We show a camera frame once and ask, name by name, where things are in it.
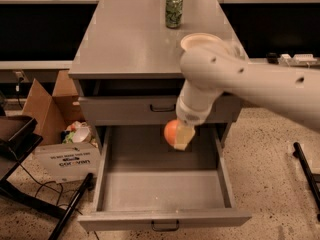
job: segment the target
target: green can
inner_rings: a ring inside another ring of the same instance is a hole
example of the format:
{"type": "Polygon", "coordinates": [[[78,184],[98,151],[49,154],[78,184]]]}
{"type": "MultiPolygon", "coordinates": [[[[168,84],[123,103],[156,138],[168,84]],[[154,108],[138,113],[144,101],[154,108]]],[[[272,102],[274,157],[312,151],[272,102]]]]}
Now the green can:
{"type": "Polygon", "coordinates": [[[166,26],[178,28],[181,25],[183,0],[166,0],[166,26]]]}

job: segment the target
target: drawer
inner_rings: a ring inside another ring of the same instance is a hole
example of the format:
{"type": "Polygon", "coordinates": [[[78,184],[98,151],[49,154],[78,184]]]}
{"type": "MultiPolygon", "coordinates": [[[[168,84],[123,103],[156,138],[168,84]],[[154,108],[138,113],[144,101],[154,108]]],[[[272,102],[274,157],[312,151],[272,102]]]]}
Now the drawer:
{"type": "Polygon", "coordinates": [[[79,217],[87,231],[175,231],[240,226],[250,213],[236,209],[213,125],[197,128],[186,151],[165,142],[163,126],[108,127],[93,212],[79,217]]]}
{"type": "MultiPolygon", "coordinates": [[[[85,119],[91,125],[150,125],[165,123],[177,117],[177,96],[80,97],[85,119]]],[[[236,121],[241,100],[221,96],[213,105],[208,123],[236,121]]]]}

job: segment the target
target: orange ball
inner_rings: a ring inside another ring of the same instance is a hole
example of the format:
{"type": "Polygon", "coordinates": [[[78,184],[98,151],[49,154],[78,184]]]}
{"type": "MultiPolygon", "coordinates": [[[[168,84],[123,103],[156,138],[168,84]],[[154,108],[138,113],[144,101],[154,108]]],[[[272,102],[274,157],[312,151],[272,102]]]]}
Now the orange ball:
{"type": "Polygon", "coordinates": [[[174,147],[177,135],[178,120],[171,120],[164,128],[164,138],[170,146],[174,147]]]}

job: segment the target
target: drawer handle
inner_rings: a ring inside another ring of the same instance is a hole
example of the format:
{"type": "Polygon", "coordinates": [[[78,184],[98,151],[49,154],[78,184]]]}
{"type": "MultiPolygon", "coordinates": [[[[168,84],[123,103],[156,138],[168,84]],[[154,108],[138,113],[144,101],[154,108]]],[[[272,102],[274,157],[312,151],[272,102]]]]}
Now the drawer handle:
{"type": "Polygon", "coordinates": [[[172,232],[179,229],[179,220],[176,221],[176,226],[174,228],[156,228],[154,221],[151,221],[151,228],[155,232],[172,232]]]}
{"type": "Polygon", "coordinates": [[[176,104],[173,104],[171,107],[169,108],[156,108],[154,107],[152,104],[150,105],[150,110],[152,112],[172,112],[176,110],[176,104]]]}

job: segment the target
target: cabinet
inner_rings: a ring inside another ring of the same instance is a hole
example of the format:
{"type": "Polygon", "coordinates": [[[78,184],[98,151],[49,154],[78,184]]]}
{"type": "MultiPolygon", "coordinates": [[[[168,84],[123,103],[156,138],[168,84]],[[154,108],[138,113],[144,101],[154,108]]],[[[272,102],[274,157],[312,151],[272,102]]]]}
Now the cabinet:
{"type": "Polygon", "coordinates": [[[163,129],[184,79],[181,39],[205,32],[236,41],[217,0],[184,0],[182,26],[165,27],[165,0],[101,0],[69,72],[101,150],[91,230],[239,226],[222,154],[241,100],[224,94],[186,151],[163,129]]]}

